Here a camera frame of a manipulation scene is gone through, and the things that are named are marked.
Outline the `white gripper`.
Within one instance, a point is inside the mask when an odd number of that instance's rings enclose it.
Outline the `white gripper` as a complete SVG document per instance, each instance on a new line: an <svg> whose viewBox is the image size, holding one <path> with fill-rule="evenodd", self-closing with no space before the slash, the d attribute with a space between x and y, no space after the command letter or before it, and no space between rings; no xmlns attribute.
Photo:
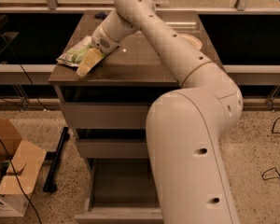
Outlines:
<svg viewBox="0 0 280 224"><path fill-rule="evenodd" d="M112 40L103 26L99 25L91 36L91 46L77 69L77 74L81 77L86 76L105 56L112 53L119 46L119 42Z"/></svg>

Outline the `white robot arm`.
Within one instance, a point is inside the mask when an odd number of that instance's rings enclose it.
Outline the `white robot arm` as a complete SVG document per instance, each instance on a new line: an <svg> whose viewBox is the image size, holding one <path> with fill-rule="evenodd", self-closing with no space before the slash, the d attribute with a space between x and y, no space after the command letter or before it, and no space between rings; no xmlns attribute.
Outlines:
<svg viewBox="0 0 280 224"><path fill-rule="evenodd" d="M234 81L155 13L152 0L114 0L77 72L86 75L142 32L179 87L147 113L147 150L164 224L240 224L218 141L242 115Z"/></svg>

